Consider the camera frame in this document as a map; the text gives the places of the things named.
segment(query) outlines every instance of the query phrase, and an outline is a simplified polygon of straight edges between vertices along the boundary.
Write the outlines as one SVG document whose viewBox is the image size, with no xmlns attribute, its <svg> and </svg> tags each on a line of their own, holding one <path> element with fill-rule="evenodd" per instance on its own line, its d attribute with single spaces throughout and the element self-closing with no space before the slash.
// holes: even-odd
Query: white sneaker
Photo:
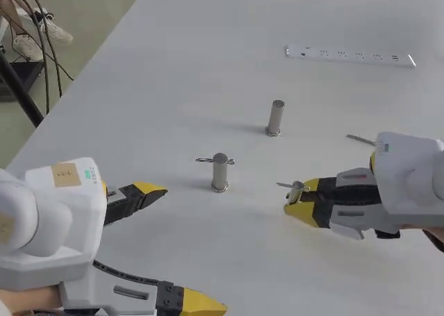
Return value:
<svg viewBox="0 0 444 316">
<path fill-rule="evenodd" d="M 70 33 L 54 24 L 50 19 L 46 19 L 46 25 L 48 26 L 48 36 L 52 42 L 57 42 L 62 45 L 70 45 L 73 37 Z M 40 31 L 44 34 L 43 20 L 40 22 Z"/>
<path fill-rule="evenodd" d="M 17 35 L 13 42 L 14 49 L 28 57 L 31 61 L 43 60 L 42 49 L 30 35 Z"/>
</svg>

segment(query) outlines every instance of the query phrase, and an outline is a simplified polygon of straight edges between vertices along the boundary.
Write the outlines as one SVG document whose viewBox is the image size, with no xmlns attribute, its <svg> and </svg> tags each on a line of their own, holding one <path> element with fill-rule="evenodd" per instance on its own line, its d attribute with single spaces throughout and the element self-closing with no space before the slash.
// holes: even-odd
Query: power outlet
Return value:
<svg viewBox="0 0 444 316">
<path fill-rule="evenodd" d="M 409 54 L 366 53 L 363 51 L 348 51 L 344 49 L 323 49 L 314 47 L 297 47 L 287 45 L 285 53 L 289 58 L 337 61 L 360 64 L 386 65 L 396 67 L 416 67 Z"/>
</svg>

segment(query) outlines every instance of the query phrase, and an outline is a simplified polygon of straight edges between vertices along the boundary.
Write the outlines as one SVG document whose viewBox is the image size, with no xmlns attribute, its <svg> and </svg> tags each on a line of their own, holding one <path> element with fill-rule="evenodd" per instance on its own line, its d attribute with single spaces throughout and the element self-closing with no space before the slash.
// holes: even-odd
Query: tan label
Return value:
<svg viewBox="0 0 444 316">
<path fill-rule="evenodd" d="M 51 167 L 56 188 L 79 186 L 81 184 L 75 163 L 58 163 Z"/>
<path fill-rule="evenodd" d="M 13 217 L 0 213 L 0 242 L 8 243 L 14 231 L 15 220 Z"/>
</svg>

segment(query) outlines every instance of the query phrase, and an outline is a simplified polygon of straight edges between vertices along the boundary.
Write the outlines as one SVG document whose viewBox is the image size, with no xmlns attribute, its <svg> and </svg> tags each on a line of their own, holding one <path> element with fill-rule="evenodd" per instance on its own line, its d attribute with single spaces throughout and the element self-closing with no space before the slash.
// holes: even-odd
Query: metal rod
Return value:
<svg viewBox="0 0 444 316">
<path fill-rule="evenodd" d="M 304 188 L 305 185 L 303 182 L 300 181 L 293 182 L 291 186 L 288 204 L 297 202 Z"/>
<path fill-rule="evenodd" d="M 26 93 L 22 81 L 2 53 L 0 53 L 0 77 L 15 96 L 33 125 L 38 127 L 43 121 L 43 116 L 34 101 Z"/>
<path fill-rule="evenodd" d="M 366 144 L 371 144 L 372 146 L 376 146 L 376 142 L 371 141 L 371 140 L 368 140 L 368 139 L 366 139 L 366 138 L 358 137 L 357 135 L 347 134 L 347 138 L 354 139 L 354 140 L 358 140 L 358 141 L 360 141 L 360 142 L 364 142 L 364 143 L 366 143 Z"/>
<path fill-rule="evenodd" d="M 292 203 L 296 203 L 299 200 L 302 192 L 309 190 L 309 188 L 306 187 L 305 184 L 300 181 L 293 182 L 292 184 L 286 184 L 286 183 L 276 183 L 276 184 L 278 184 L 279 186 L 282 186 L 284 188 L 291 188 L 291 191 L 289 194 L 289 200 L 287 202 L 288 205 L 292 204 Z"/>
<path fill-rule="evenodd" d="M 280 122 L 282 120 L 282 114 L 284 113 L 284 106 L 285 103 L 280 100 L 274 101 L 271 106 L 270 119 L 266 127 L 266 134 L 270 137 L 277 137 L 281 134 Z"/>
<path fill-rule="evenodd" d="M 217 153 L 213 156 L 213 181 L 211 183 L 213 191 L 222 193 L 228 189 L 227 182 L 228 157 L 224 153 Z"/>
</svg>

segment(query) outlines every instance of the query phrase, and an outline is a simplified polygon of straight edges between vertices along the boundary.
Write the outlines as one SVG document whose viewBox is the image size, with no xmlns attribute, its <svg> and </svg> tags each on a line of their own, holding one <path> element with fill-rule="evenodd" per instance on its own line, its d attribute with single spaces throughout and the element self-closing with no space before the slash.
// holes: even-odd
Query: black stand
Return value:
<svg viewBox="0 0 444 316">
<path fill-rule="evenodd" d="M 9 65 L 11 65 L 14 72 L 18 75 L 20 81 L 23 83 L 25 92 L 29 94 L 29 90 L 31 90 L 35 80 L 42 74 L 43 62 L 9 63 Z M 14 102 L 16 100 L 17 98 L 0 78 L 0 103 Z"/>
<path fill-rule="evenodd" d="M 43 116 L 39 111 L 39 109 L 37 108 L 37 106 L 35 105 L 34 101 L 28 95 L 28 90 L 34 81 L 29 83 L 30 79 L 29 77 L 25 81 L 21 80 L 12 65 L 14 64 L 10 64 L 6 60 L 5 56 L 2 53 L 0 53 L 0 78 L 3 80 L 3 85 L 6 86 L 9 89 L 9 92 L 14 95 L 14 97 L 22 107 L 23 111 L 28 115 L 28 118 L 32 121 L 34 126 L 37 127 L 42 122 Z M 19 67 L 25 68 L 29 66 L 20 65 Z M 29 73 L 34 74 L 36 68 L 32 67 L 30 68 L 34 70 Z"/>
</svg>

